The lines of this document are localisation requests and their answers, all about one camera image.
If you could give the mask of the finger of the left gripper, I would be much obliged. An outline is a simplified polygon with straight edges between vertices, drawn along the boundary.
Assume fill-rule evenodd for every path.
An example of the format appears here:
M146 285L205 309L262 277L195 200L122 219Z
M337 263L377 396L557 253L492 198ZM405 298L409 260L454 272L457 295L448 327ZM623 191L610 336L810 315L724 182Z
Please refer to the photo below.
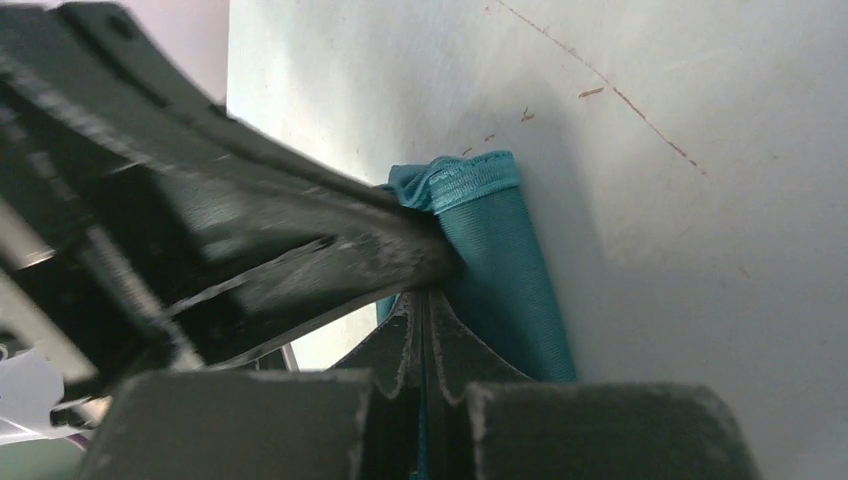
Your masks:
M436 283L458 256L435 225L271 229L207 239L170 228L158 291L172 335L158 358L177 370L231 368L358 308Z
M227 116L118 4L4 6L1 69L17 93L111 154L101 173L143 167L179 191L241 194L259 228L329 236L360 257L444 257L434 220Z

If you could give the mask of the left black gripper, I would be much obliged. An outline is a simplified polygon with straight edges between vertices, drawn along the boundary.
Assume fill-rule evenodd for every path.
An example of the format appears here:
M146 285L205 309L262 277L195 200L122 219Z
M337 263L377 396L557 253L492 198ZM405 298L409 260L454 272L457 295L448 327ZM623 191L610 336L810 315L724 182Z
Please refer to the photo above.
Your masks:
M57 405L110 393L141 368L206 364L175 291L205 259L161 191L198 180L205 139L110 78L94 92L1 70L1 265L24 301L13 334L59 372Z

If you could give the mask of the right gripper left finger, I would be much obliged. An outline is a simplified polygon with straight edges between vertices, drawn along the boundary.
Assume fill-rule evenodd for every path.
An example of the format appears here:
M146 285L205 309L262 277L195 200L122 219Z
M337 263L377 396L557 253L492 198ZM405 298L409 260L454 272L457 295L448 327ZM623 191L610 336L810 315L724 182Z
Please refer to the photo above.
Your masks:
M418 450L415 295L319 372L147 372L127 380L81 479L407 479Z

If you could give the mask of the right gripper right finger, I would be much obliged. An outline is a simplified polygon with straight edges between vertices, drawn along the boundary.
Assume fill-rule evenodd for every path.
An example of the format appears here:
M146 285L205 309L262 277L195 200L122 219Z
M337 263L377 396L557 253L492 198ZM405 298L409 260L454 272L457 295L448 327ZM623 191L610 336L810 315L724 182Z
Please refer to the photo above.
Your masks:
M703 386L529 379L422 297L432 479L757 479L725 403Z

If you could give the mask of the teal satin napkin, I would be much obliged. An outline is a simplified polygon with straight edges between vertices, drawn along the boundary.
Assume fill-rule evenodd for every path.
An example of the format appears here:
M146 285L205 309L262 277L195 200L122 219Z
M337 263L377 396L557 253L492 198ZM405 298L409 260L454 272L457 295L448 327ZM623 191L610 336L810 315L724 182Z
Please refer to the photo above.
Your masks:
M395 165L384 190L435 216L462 261L443 292L457 318L534 380L574 382L564 321L513 154Z

